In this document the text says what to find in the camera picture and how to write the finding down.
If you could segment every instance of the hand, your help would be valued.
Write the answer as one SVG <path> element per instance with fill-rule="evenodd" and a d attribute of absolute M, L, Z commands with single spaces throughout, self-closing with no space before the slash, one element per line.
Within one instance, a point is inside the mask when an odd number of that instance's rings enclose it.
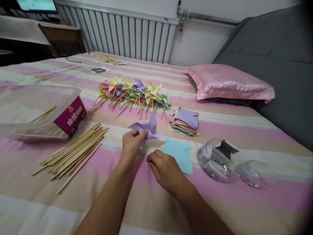
<path fill-rule="evenodd" d="M 135 165 L 141 141 L 147 136 L 147 131 L 132 130 L 123 135 L 123 149 L 120 162 Z"/>
<path fill-rule="evenodd" d="M 149 154 L 147 162 L 156 180 L 174 196 L 179 196 L 194 188 L 171 155 L 155 150 Z"/>

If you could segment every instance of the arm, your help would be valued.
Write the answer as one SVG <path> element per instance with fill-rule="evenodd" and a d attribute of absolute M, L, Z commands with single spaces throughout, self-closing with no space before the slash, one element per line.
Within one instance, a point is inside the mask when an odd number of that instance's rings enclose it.
<path fill-rule="evenodd" d="M 233 232 L 188 181 L 175 158 L 156 150 L 147 157 L 156 180 L 184 207 L 196 234 L 233 235 Z"/>
<path fill-rule="evenodd" d="M 140 143 L 146 135 L 146 131 L 132 130 L 123 136 L 121 158 L 74 235 L 118 234 Z"/>

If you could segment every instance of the monitor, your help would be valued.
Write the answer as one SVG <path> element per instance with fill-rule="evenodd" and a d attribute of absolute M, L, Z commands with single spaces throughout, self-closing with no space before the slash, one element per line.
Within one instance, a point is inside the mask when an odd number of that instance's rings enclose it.
<path fill-rule="evenodd" d="M 54 0 L 16 0 L 22 11 L 57 14 Z"/>

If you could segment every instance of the red label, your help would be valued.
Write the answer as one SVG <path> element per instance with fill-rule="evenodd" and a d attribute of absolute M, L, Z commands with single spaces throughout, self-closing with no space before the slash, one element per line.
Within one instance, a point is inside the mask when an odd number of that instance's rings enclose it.
<path fill-rule="evenodd" d="M 74 107 L 72 105 L 70 105 L 67 110 L 69 111 L 69 113 L 72 113 L 74 111 Z"/>
<path fill-rule="evenodd" d="M 54 121 L 68 136 L 72 137 L 78 124 L 86 115 L 86 109 L 78 96 L 71 105 Z"/>

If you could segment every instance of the finger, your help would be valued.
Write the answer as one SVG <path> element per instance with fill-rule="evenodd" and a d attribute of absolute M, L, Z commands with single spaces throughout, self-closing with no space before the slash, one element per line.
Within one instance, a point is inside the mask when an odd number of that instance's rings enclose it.
<path fill-rule="evenodd" d="M 136 136 L 136 138 L 142 141 L 147 136 L 147 134 L 148 134 L 147 130 L 144 130 L 138 136 Z"/>
<path fill-rule="evenodd" d="M 159 157 L 161 157 L 161 158 L 163 158 L 164 156 L 167 155 L 167 154 L 163 153 L 162 151 L 160 151 L 160 150 L 158 150 L 158 149 L 155 150 L 154 153 L 155 153 L 156 155 L 158 155 Z"/>
<path fill-rule="evenodd" d="M 131 131 L 127 132 L 127 134 L 132 136 L 132 137 L 136 137 L 139 134 L 139 130 L 131 130 Z"/>
<path fill-rule="evenodd" d="M 159 174 L 159 171 L 157 170 L 156 165 L 153 162 L 148 162 L 148 165 L 151 168 L 154 176 L 156 177 L 156 180 L 159 181 L 160 180 L 160 174 Z"/>
<path fill-rule="evenodd" d="M 146 159 L 147 162 L 153 162 L 156 167 L 159 167 L 161 165 L 162 159 L 156 155 L 155 153 L 150 153 L 149 156 Z"/>

